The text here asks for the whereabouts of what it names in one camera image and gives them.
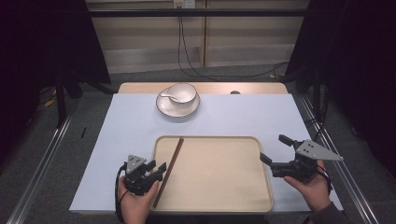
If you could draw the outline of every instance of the wall outlet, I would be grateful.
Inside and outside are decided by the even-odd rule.
[[[185,0],[174,0],[174,8],[184,8]]]
[[[184,0],[184,8],[195,8],[195,0]]]

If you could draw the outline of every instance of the brown stick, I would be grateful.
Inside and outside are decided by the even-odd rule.
[[[178,139],[177,147],[175,149],[171,163],[169,164],[168,170],[166,171],[166,174],[165,174],[165,178],[163,179],[163,183],[161,184],[160,190],[158,191],[157,197],[155,198],[154,205],[152,205],[154,208],[157,207],[158,202],[160,201],[161,195],[163,194],[163,189],[165,188],[165,185],[166,185],[166,182],[168,181],[169,175],[172,172],[172,168],[175,164],[178,152],[180,151],[181,145],[183,145],[183,142],[184,142],[183,138]]]

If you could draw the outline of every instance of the beige tray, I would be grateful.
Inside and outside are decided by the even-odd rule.
[[[163,195],[153,211],[261,213],[273,206],[253,137],[185,136]],[[170,164],[178,136],[160,137],[154,159]]]

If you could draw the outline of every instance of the white tabletop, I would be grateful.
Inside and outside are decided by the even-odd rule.
[[[290,94],[200,96],[202,102],[194,114],[175,119],[157,109],[157,94],[115,94],[70,211],[114,213],[117,171],[130,154],[151,160],[156,140],[164,135],[253,136],[268,157],[281,162],[293,160],[294,151],[277,140],[280,134],[296,140],[310,138]],[[267,171],[272,212],[309,211],[297,190]],[[343,209],[334,190],[331,200]]]

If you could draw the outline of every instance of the saucer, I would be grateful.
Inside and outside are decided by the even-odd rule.
[[[168,89],[163,90],[161,93],[167,93]],[[157,96],[157,107],[165,115],[174,118],[183,118],[192,114],[199,106],[201,99],[197,93],[195,99],[191,104],[181,104],[173,102],[169,97],[162,97],[161,93]]]

